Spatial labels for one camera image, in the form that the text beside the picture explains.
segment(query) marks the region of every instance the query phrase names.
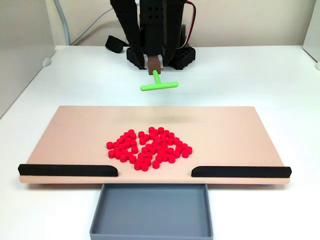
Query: red cylinder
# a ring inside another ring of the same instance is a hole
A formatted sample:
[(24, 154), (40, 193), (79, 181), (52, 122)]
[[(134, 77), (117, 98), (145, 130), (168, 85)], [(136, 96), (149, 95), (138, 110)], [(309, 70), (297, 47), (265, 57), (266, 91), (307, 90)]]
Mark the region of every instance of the red cylinder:
[(140, 131), (140, 132), (138, 133), (138, 137), (139, 137), (139, 138), (142, 138), (144, 135), (145, 135), (145, 132), (144, 132), (144, 131)]
[(189, 155), (192, 154), (192, 147), (188, 146), (186, 150), (188, 151)]
[(166, 154), (166, 153), (162, 154), (162, 161), (163, 162), (168, 162), (168, 157), (169, 157), (168, 154)]
[(189, 152), (188, 152), (188, 150), (183, 150), (183, 151), (182, 151), (182, 157), (183, 157), (184, 159), (186, 159), (186, 158), (189, 157)]
[(137, 161), (137, 157), (135, 155), (131, 155), (130, 158), (129, 158), (129, 162), (131, 164), (134, 164), (136, 161)]
[(158, 161), (153, 161), (152, 167), (153, 167), (154, 169), (158, 169), (158, 168), (160, 167), (160, 162), (158, 162)]
[(155, 156), (155, 161), (153, 162), (159, 162), (159, 163), (162, 163), (162, 156), (161, 155), (157, 155)]
[(110, 150), (110, 151), (108, 152), (108, 156), (109, 156), (110, 159), (114, 159), (114, 158), (115, 158), (115, 151)]
[(140, 161), (136, 161), (134, 163), (134, 169), (139, 171), (141, 169), (141, 162)]
[(174, 164), (176, 162), (176, 158), (173, 155), (169, 155), (168, 157), (168, 162), (171, 164)]
[(137, 154), (138, 153), (138, 148), (136, 146), (131, 147), (131, 151), (133, 154)]
[(127, 155), (121, 154), (120, 155), (120, 162), (125, 163), (127, 161)]
[(114, 148), (114, 143), (113, 142), (111, 142), (111, 141), (108, 141), (107, 143), (106, 143), (106, 149), (113, 149)]

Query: black rubber strip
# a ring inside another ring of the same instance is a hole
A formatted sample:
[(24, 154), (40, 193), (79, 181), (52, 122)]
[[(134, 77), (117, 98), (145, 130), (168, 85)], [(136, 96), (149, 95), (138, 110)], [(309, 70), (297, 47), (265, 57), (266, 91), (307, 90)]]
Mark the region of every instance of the black rubber strip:
[(289, 166), (197, 166), (194, 178), (289, 178)]
[(20, 164), (21, 176), (118, 177), (110, 165)]

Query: white surface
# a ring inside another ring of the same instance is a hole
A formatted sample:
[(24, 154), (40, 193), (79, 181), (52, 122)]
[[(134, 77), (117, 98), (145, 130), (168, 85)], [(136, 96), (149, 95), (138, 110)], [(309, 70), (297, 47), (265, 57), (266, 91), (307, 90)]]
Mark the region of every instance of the white surface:
[(303, 48), (318, 62), (320, 62), (320, 0), (314, 5), (314, 10)]
[[(302, 45), (316, 0), (192, 0), (196, 19), (191, 46)], [(60, 0), (73, 41), (100, 14), (109, 0)], [(64, 31), (53, 0), (46, 0), (53, 40), (65, 45)], [(192, 6), (186, 5), (183, 23), (189, 27)], [(109, 35), (126, 40), (114, 11), (101, 18), (79, 45), (104, 46)]]
[(0, 117), (54, 52), (43, 0), (0, 1)]
[(59, 105), (255, 106), (284, 165), (286, 186), (211, 185), (214, 240), (316, 239), (320, 215), (320, 72), (301, 46), (197, 48), (178, 88), (153, 82), (105, 47), (59, 47), (0, 119), (0, 239), (89, 240), (101, 185), (26, 185), (25, 163)]

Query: white wall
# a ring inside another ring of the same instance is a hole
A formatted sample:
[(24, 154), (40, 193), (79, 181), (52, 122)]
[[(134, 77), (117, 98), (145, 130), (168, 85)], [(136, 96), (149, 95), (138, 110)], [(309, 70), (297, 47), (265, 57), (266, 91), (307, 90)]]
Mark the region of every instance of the white wall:
[(54, 52), (43, 0), (0, 0), (0, 117)]
[[(192, 0), (197, 16), (192, 46), (302, 45), (316, 0)], [(53, 0), (46, 0), (53, 40), (65, 38)], [(105, 9), (110, 0), (60, 0), (68, 21), (71, 41)], [(191, 6), (183, 21), (189, 26)], [(80, 45), (102, 46), (109, 35), (125, 39), (114, 12), (107, 13)]]

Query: white table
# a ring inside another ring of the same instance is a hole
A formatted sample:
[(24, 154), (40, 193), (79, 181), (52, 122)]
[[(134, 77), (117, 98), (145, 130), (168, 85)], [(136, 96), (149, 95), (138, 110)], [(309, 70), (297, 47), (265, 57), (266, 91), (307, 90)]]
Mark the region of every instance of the white table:
[(286, 166), (285, 186), (211, 185), (214, 240), (316, 239), (320, 216), (320, 71), (301, 46), (203, 47), (178, 88), (102, 46), (57, 47), (0, 119), (0, 239), (89, 240), (101, 185), (27, 185), (25, 163), (60, 105), (255, 106)]

